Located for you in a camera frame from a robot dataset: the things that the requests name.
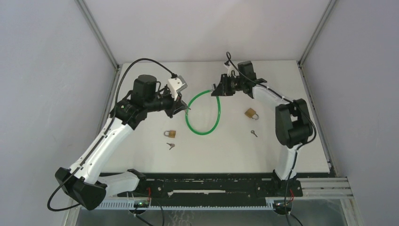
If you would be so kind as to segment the brass padlock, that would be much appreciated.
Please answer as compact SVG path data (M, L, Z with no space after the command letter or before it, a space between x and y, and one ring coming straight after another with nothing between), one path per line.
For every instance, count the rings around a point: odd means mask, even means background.
M252 108L248 108L245 113L244 113L248 118L253 119L253 120L258 120L259 119L259 115L257 114L257 112L252 109Z
M167 130L164 132L164 136L169 137L169 138L175 138L176 131L175 130Z

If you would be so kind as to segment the green cable lock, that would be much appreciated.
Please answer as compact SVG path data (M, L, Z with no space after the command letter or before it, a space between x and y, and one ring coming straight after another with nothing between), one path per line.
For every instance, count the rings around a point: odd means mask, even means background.
M221 105L220 98L219 98L218 96L216 96L217 118L216 118L216 121L215 121L214 125L212 126L212 128L211 128L210 130L208 130L208 131L198 131L198 130L196 130L196 129L191 125L191 123L190 123L190 121L189 121L189 116L188 116L188 114L189 114L189 112L190 112L190 110L191 110L190 107L191 107L191 105L193 104L193 102L194 102L195 100L197 100L199 97L201 97L201 96L203 96L203 95L205 95L205 94L208 94L208 93L212 93L213 91L214 91L214 89L208 89L208 90L202 91L202 92L198 93L197 95L195 95L195 96L189 101L189 103L188 103L188 105L187 105L188 108L185 110L185 123L186 123L188 129L189 129L191 132L193 132L194 134L196 134L196 135L199 135L199 136L206 136L206 135L209 135L209 134L211 134L212 132L214 132L215 129L217 128L217 126L219 125L219 122L220 122L220 119L221 119L221 115L222 115L222 105Z

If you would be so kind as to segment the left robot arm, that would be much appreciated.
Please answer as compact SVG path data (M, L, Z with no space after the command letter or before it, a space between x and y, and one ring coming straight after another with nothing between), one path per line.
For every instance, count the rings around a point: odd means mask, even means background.
M173 75L164 88L147 74L139 75L131 90L118 100L101 132L84 154L69 168L60 167L55 173L59 188L87 210L97 208L109 196L131 192L146 193L144 174L135 169L102 177L100 174L109 158L152 112L164 111L169 118L188 108L181 92L187 88L182 76Z

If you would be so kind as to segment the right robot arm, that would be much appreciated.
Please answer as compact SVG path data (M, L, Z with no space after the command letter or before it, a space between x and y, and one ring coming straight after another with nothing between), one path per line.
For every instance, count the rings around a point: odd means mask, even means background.
M267 80L257 78L251 61L235 65L227 60L224 66L227 73L222 74L220 82L213 85L211 96L228 97L242 91L250 98L269 105L275 112L275 134L285 150L280 153L278 165L273 171L278 179L272 182L272 191L284 196L291 188L288 180L296 175L299 150L309 143L309 137L316 136L307 102L301 98L290 100L271 88Z

